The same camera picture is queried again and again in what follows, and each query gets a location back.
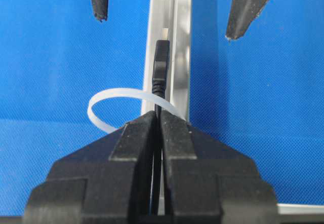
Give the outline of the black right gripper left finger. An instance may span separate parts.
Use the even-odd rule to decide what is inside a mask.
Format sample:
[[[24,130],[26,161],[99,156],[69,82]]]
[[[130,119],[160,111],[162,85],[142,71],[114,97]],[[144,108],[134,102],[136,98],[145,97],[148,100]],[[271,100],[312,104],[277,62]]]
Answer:
[[[156,114],[56,161],[35,187],[24,223],[136,223],[149,213]]]

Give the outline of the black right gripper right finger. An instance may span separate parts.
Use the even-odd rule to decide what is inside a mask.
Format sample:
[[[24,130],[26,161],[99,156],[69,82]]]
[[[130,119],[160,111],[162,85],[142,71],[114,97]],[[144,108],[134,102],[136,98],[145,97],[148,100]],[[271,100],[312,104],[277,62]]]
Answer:
[[[250,157],[168,111],[160,123],[173,223],[278,223],[273,188]]]

